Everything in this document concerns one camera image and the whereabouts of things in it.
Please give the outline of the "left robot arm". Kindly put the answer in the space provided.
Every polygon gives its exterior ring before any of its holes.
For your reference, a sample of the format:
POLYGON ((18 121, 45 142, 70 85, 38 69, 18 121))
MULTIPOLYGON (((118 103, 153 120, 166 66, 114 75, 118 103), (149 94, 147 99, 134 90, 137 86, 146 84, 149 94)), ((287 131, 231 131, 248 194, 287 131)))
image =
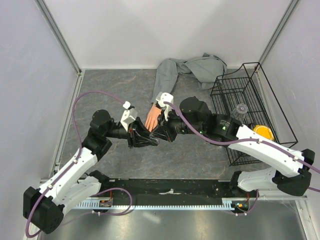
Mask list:
POLYGON ((23 216, 27 223, 25 234, 29 238, 30 225, 50 234, 64 216, 86 198, 106 196, 110 185, 106 176, 95 171, 82 183, 77 180, 106 155, 112 146, 111 138, 127 140, 129 147, 157 146, 159 141, 145 128, 134 108, 123 112, 120 122, 115 122, 107 110, 96 111, 90 122, 87 136, 80 142, 74 156, 49 180, 38 188, 29 187, 23 194, 23 216))

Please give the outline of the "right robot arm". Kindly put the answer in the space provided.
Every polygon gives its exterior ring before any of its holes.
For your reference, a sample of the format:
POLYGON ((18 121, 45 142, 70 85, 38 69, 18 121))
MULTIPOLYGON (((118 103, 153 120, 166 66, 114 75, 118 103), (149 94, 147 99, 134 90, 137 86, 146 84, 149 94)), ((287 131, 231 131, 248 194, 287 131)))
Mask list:
POLYGON ((172 110, 175 110, 188 130, 206 142, 240 151, 270 166, 252 172, 235 172, 229 184, 229 191, 235 197, 259 189, 278 189, 285 194, 301 197, 310 189, 312 174, 309 170, 319 172, 319 169, 312 166, 315 158, 312 150, 297 151, 281 146, 257 134, 246 125, 238 128, 235 140, 216 141, 209 138, 206 131, 196 130, 188 122, 181 110, 173 105, 173 96, 166 92, 162 94, 159 102, 152 104, 145 122, 147 129, 152 131, 159 127, 160 114, 164 114, 164 119, 168 122, 172 110))

